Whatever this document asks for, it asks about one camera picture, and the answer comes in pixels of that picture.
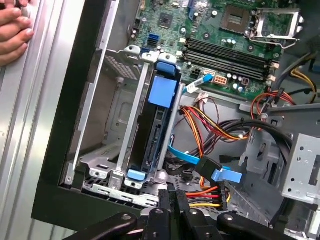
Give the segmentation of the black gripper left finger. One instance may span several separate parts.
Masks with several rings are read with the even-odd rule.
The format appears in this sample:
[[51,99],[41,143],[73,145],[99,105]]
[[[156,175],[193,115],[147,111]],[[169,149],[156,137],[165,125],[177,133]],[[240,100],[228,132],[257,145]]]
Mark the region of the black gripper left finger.
[[158,192],[157,207],[145,208],[140,216],[120,212],[91,225],[67,240],[169,240],[171,238],[170,192]]

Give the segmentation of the bare person hand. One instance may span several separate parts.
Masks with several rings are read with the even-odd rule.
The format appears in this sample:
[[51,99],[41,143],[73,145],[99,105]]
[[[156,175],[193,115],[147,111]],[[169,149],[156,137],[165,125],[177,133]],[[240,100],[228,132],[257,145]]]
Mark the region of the bare person hand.
[[32,21],[23,16],[14,0],[0,2],[0,66],[4,67],[19,59],[32,39]]

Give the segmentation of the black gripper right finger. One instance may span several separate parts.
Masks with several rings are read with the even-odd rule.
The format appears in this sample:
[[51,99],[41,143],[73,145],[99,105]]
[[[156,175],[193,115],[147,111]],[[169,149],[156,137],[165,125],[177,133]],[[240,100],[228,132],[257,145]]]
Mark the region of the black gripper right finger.
[[201,210],[191,208],[186,193],[176,191],[176,203],[182,240],[276,240],[273,229],[238,215],[224,212],[213,221]]

